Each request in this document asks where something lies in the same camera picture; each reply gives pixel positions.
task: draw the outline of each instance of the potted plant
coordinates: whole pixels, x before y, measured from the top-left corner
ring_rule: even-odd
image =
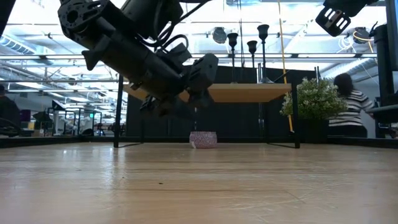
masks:
[[[338,97],[337,86],[329,80],[303,79],[297,85],[298,122],[305,143],[326,143],[329,119],[346,110],[344,99]],[[293,115],[292,94],[284,97],[282,115]]]

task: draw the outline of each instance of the black curtain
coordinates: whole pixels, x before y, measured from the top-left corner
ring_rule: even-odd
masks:
[[[232,67],[219,67],[215,83],[231,83]],[[256,69],[235,68],[239,83],[256,83]],[[281,69],[268,68],[270,80],[279,78]],[[287,82],[301,82],[303,78],[315,78],[315,71],[288,70]],[[283,96],[268,104],[268,121],[271,138],[289,137],[289,120],[279,114]],[[194,121],[167,117],[142,119],[139,114],[141,101],[129,96],[127,107],[126,136],[138,137],[144,131],[148,138],[187,138],[194,130]],[[215,131],[219,138],[262,138],[259,125],[259,103],[215,103],[207,108],[200,108],[196,114],[197,131]]]
[[[287,70],[286,71],[287,83],[302,83],[303,78],[312,79],[316,78],[314,71],[305,70]],[[276,83],[284,83],[283,70],[276,68],[267,68],[267,77]],[[266,106],[268,107],[268,125],[269,137],[271,139],[286,138],[290,135],[289,119],[280,114],[282,109],[284,96],[270,101]]]

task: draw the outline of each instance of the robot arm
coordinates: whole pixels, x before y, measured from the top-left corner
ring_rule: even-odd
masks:
[[[183,91],[190,94],[189,105],[200,107],[212,102],[207,88],[213,84],[218,59],[206,54],[187,70],[183,63],[192,57],[188,43],[165,49],[177,38],[187,40],[183,35],[169,40],[174,26],[192,13],[182,17],[180,1],[128,0],[121,9],[110,0],[60,2],[58,16],[63,33],[88,49],[82,52],[87,69],[102,61],[129,80],[132,89],[146,91],[141,112],[191,118],[190,110],[178,97]],[[208,1],[182,2],[200,2],[198,9]],[[170,27],[161,33],[169,22]]]
[[[323,3],[325,7],[315,20],[326,32],[336,37],[351,23],[350,17],[375,2],[378,0],[326,0]]]

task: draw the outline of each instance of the wooden floor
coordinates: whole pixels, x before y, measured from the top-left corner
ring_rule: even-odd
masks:
[[[0,150],[2,224],[398,223],[398,150],[86,143]]]

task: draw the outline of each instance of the small pink cup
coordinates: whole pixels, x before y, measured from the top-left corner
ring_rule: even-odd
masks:
[[[217,145],[217,133],[211,131],[192,131],[189,143],[194,149],[212,149]]]

